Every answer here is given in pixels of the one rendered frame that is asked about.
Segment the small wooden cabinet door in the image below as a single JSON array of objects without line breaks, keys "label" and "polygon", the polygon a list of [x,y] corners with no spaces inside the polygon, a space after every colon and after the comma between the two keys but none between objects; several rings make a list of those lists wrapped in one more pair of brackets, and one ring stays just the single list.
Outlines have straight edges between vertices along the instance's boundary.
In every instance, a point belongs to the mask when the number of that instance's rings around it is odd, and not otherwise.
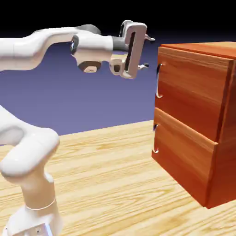
[{"label": "small wooden cabinet door", "polygon": [[158,108],[153,124],[159,152],[152,157],[205,207],[218,144]]}]

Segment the reddish wooden cabinet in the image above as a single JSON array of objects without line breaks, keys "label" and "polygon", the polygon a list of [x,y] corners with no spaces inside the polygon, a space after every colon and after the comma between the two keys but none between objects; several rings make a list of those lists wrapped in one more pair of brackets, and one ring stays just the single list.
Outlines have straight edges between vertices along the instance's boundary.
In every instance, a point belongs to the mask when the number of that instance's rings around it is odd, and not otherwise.
[{"label": "reddish wooden cabinet", "polygon": [[152,158],[208,209],[236,200],[236,42],[158,48]]}]

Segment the large wooden cabinet door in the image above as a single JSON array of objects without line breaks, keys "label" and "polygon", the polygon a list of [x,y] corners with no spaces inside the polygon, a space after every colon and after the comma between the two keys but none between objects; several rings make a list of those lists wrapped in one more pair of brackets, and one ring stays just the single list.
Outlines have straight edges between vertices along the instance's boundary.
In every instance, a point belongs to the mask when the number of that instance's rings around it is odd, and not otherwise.
[{"label": "large wooden cabinet door", "polygon": [[158,49],[159,94],[155,105],[217,141],[233,60],[166,47]]}]

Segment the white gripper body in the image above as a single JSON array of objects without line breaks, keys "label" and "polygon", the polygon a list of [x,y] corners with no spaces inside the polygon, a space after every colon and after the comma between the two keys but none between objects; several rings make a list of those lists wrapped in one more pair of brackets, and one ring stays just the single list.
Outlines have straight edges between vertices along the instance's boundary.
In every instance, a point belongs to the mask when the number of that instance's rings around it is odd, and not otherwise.
[{"label": "white gripper body", "polygon": [[122,37],[128,45],[128,54],[121,77],[134,79],[137,75],[142,48],[146,37],[147,26],[144,23],[123,21]]}]

